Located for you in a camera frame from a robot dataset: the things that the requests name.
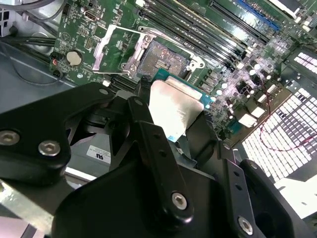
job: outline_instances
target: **screw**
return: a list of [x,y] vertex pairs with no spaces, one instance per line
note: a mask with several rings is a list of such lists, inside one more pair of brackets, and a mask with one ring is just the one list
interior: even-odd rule
[[0,145],[15,145],[19,140],[19,134],[12,130],[0,131]]
[[250,162],[250,165],[251,165],[251,167],[252,167],[253,169],[255,169],[255,170],[258,169],[258,166],[257,166],[255,163]]
[[99,92],[101,92],[102,94],[108,95],[108,91],[106,89],[99,89]]
[[137,70],[137,68],[136,68],[135,65],[131,65],[131,66],[130,66],[130,71],[134,72],[134,71],[136,71],[136,70]]
[[147,43],[149,43],[149,42],[151,42],[151,37],[149,36],[149,35],[146,35],[145,37],[144,37],[144,41],[145,42],[147,42]]
[[56,141],[46,140],[39,144],[39,152],[45,156],[56,156],[60,153],[60,146]]
[[135,100],[135,102],[137,103],[137,104],[139,104],[140,106],[142,106],[143,105],[143,103],[140,101],[140,100]]
[[241,227],[241,229],[245,233],[247,233],[250,236],[253,234],[253,228],[247,219],[245,219],[244,217],[238,217],[238,223],[239,223],[239,226]]
[[185,210],[187,207],[186,198],[178,192],[172,194],[172,202],[179,210]]

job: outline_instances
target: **black cable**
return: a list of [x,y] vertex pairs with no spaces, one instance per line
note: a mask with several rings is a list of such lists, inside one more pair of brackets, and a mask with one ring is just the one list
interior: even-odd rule
[[0,8],[4,8],[6,10],[11,11],[27,11],[32,9],[37,9],[43,6],[46,6],[52,3],[54,0],[38,0],[31,3],[26,3],[22,5],[8,5],[8,4],[0,4]]
[[45,19],[40,19],[28,11],[23,11],[23,13],[26,14],[27,16],[29,16],[30,18],[36,20],[37,22],[48,22],[48,21],[51,21],[51,20],[57,18],[57,16],[61,13],[61,11],[63,11],[66,4],[67,4],[67,0],[64,0],[63,3],[61,4],[60,8],[57,10],[57,12],[54,15],[52,15],[48,18],[45,18]]
[[[19,15],[22,16],[23,12],[22,11],[17,11],[17,13]],[[49,32],[51,35],[53,36],[57,36],[57,31],[55,31],[53,28],[51,28],[50,26],[48,26],[47,24],[45,24],[44,22],[39,22],[37,21],[36,19],[33,19],[33,18],[29,18],[30,21],[32,21],[33,23],[41,26],[44,30],[46,30],[47,32]]]
[[56,67],[56,69],[59,71],[59,78],[58,78],[57,80],[55,80],[54,82],[50,82],[50,83],[36,83],[36,82],[30,81],[30,80],[28,80],[28,79],[25,79],[25,78],[19,73],[19,71],[16,69],[16,67],[15,67],[15,65],[14,65],[14,62],[13,62],[13,60],[11,59],[11,56],[10,56],[9,52],[8,52],[8,50],[7,50],[6,47],[5,47],[5,43],[2,42],[2,41],[0,41],[0,45],[1,45],[1,48],[2,48],[2,50],[3,50],[3,53],[5,54],[5,56],[6,56],[6,57],[8,58],[8,60],[10,61],[10,64],[12,65],[14,72],[19,76],[19,78],[20,78],[22,81],[24,81],[24,82],[26,82],[26,83],[28,83],[28,84],[31,84],[31,85],[35,85],[35,86],[50,86],[50,85],[53,85],[53,84],[58,83],[58,82],[63,78],[63,72],[62,72],[62,70],[60,69],[60,67],[59,67],[58,65],[56,65],[55,67]]

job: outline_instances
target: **cable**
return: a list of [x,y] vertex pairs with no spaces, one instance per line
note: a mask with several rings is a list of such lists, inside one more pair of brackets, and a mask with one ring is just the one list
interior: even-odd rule
[[61,4],[60,8],[57,10],[57,12],[45,19],[40,19],[37,16],[33,15],[32,13],[28,12],[28,11],[23,11],[24,14],[26,14],[27,16],[29,16],[30,18],[33,18],[34,20],[36,20],[37,22],[48,22],[50,20],[53,20],[55,18],[57,18],[57,16],[63,11],[64,7],[67,4],[67,0],[64,0],[63,3]]
[[22,5],[8,5],[8,4],[0,4],[0,8],[4,8],[6,10],[11,11],[27,11],[32,9],[37,9],[43,6],[46,6],[52,3],[54,0],[38,0],[31,3],[26,3]]
[[[22,11],[16,11],[16,13],[18,13],[19,15],[23,15],[23,12]],[[47,32],[49,32],[51,35],[53,36],[57,36],[57,31],[55,31],[53,28],[51,28],[50,26],[48,26],[47,24],[45,24],[44,22],[40,22],[40,21],[37,21],[36,19],[33,19],[33,18],[29,18],[30,21],[32,21],[33,23],[41,26],[44,30],[46,30]]]
[[14,72],[19,76],[19,78],[20,78],[22,81],[24,81],[24,82],[26,82],[26,83],[28,83],[28,84],[31,84],[31,85],[35,85],[35,86],[50,86],[50,85],[53,85],[53,84],[58,83],[58,82],[63,78],[63,72],[62,72],[61,68],[57,65],[57,62],[56,62],[56,65],[55,65],[55,66],[56,66],[56,69],[59,71],[59,78],[58,78],[57,80],[55,80],[54,82],[50,82],[50,83],[36,83],[36,82],[30,81],[30,80],[28,80],[28,79],[25,79],[25,78],[19,73],[19,71],[16,69],[16,67],[15,67],[15,65],[14,65],[14,62],[13,62],[13,60],[11,59],[11,56],[10,56],[9,52],[8,52],[8,50],[7,50],[6,47],[5,47],[5,43],[2,42],[2,41],[0,41],[0,45],[1,45],[1,48],[2,48],[2,50],[3,50],[4,54],[5,54],[5,56],[6,56],[6,57],[8,58],[8,60],[10,61],[10,64],[12,65]]
[[302,142],[300,142],[298,145],[294,146],[294,147],[290,147],[289,149],[285,150],[285,149],[278,149],[278,148],[272,148],[268,145],[265,144],[265,142],[262,139],[262,134],[264,131],[264,125],[265,123],[271,118],[272,114],[271,114],[271,106],[269,104],[269,97],[268,97],[268,92],[266,91],[266,98],[267,98],[267,105],[268,105],[268,118],[262,123],[261,127],[260,127],[260,142],[269,150],[273,150],[273,151],[279,151],[279,152],[287,152],[287,151],[292,151],[295,149],[300,148],[301,146],[304,146],[305,144],[309,143],[312,139],[314,139],[315,137],[317,137],[317,133],[315,133],[314,135],[309,136],[308,138],[304,139]]

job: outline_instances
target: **screw hole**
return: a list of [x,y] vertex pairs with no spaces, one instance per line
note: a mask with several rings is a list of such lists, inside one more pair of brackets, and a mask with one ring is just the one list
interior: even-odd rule
[[239,191],[242,191],[242,187],[238,184],[236,184],[236,188],[239,190]]
[[166,157],[166,156],[167,156],[167,154],[166,154],[165,151],[163,151],[163,150],[160,150],[160,151],[159,151],[159,154],[160,154],[162,157]]

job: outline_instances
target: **ventilation grille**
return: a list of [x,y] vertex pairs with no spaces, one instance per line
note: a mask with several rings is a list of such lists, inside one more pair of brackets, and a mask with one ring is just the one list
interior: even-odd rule
[[[317,157],[317,139],[287,152],[267,149],[260,141],[259,127],[244,142],[249,159],[261,166],[277,182]],[[300,89],[265,123],[264,143],[271,148],[288,150],[317,131],[317,100]]]

